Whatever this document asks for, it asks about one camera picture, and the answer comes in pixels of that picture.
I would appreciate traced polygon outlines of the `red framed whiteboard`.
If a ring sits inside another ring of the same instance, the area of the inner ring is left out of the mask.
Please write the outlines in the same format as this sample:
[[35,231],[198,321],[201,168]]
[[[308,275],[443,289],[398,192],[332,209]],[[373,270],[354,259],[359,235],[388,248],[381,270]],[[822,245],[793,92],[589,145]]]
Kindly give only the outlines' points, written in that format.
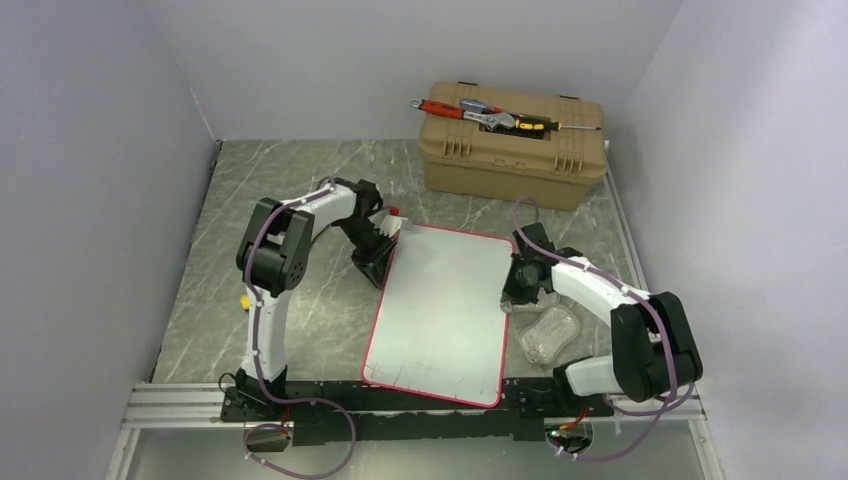
[[416,224],[399,233],[361,367],[371,386],[492,408],[501,399],[511,240]]

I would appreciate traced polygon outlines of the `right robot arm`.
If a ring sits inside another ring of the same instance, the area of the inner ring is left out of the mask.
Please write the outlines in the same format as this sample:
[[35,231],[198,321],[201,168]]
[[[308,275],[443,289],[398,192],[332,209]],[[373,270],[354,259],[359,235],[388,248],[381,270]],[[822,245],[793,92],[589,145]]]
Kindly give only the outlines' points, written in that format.
[[556,367],[551,388],[557,411],[574,415],[590,396],[624,395],[634,402],[671,394],[703,376],[685,309],[671,292],[632,287],[592,264],[572,248],[555,249],[539,222],[514,231],[502,298],[534,303],[540,292],[565,296],[606,324],[611,350]]

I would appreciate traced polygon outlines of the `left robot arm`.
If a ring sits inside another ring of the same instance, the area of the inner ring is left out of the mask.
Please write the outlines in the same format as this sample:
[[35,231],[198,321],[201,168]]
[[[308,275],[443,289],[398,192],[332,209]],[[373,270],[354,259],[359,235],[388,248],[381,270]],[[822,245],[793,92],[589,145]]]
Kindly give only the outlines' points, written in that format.
[[299,198],[263,198],[256,204],[236,256],[248,295],[249,334],[235,383],[261,419],[275,419],[287,406],[287,314],[315,239],[328,227],[341,229],[353,245],[353,265],[381,289],[397,244],[395,235],[372,221],[383,208],[374,183],[336,177]]

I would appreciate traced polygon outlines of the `tan plastic toolbox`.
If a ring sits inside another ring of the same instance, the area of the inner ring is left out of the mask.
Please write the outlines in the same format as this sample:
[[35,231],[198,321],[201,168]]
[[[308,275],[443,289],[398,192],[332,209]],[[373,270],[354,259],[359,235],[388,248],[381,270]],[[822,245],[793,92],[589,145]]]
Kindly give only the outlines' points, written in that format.
[[563,95],[495,89],[467,82],[435,83],[425,100],[459,106],[476,99],[516,116],[599,131],[527,131],[424,112],[418,148],[428,189],[501,200],[530,195],[547,208],[574,210],[608,171],[602,106]]

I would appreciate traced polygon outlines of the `yellow black screwdriver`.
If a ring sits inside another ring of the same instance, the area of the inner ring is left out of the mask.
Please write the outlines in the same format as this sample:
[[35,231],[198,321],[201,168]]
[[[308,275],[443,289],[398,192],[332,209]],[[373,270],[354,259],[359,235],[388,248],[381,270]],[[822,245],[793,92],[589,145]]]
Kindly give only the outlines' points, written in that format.
[[584,125],[568,125],[562,122],[554,122],[549,120],[544,120],[536,117],[529,116],[516,116],[515,117],[515,127],[520,130],[527,131],[560,131],[564,129],[569,130],[586,130],[586,131],[599,131],[601,130],[600,126],[584,126]]

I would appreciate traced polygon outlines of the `blue red screwdriver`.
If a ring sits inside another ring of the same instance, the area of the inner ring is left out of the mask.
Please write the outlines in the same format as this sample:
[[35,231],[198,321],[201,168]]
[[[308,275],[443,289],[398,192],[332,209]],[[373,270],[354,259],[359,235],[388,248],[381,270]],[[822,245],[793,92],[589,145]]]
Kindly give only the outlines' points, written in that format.
[[500,107],[486,104],[476,99],[462,98],[459,100],[459,106],[464,110],[481,114],[498,114],[503,112],[503,109]]

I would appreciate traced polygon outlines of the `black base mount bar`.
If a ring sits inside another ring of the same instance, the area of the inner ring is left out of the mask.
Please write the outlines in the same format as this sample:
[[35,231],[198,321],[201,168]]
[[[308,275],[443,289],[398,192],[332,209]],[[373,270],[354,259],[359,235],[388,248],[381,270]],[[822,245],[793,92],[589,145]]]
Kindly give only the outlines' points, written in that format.
[[362,381],[289,381],[290,405],[262,403],[229,386],[225,423],[286,422],[296,446],[329,442],[508,437],[540,441],[545,432],[578,419],[586,425],[612,416],[599,395],[572,396],[556,377],[509,377],[492,407],[371,386]]

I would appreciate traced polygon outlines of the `red handled adjustable wrench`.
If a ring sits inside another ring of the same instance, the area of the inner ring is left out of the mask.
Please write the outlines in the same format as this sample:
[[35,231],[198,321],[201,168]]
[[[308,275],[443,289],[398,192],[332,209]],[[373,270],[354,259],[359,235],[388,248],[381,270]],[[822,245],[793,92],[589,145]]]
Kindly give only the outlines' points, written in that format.
[[488,130],[494,130],[497,127],[514,129],[518,126],[517,120],[505,112],[485,114],[463,109],[457,105],[425,99],[413,99],[409,106],[444,118],[472,121],[483,125]]

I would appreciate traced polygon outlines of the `aluminium rail frame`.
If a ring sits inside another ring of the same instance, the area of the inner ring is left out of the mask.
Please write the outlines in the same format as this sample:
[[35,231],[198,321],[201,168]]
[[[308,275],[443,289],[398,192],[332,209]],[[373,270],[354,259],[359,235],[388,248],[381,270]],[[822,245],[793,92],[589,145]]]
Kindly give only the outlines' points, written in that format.
[[660,406],[655,400],[635,404],[622,396],[614,397],[614,408],[598,396],[569,399],[556,381],[540,377],[506,379],[493,407],[462,405],[361,381],[291,381],[287,392],[296,405],[250,400],[228,382],[138,384],[131,393],[106,476],[127,478],[146,429],[242,431],[272,423],[291,429],[297,446],[348,440],[342,414],[328,406],[312,405],[315,397],[345,407],[353,416],[359,441],[484,437],[534,441],[561,423],[589,428],[610,422],[620,429],[627,421],[646,419],[648,412]]

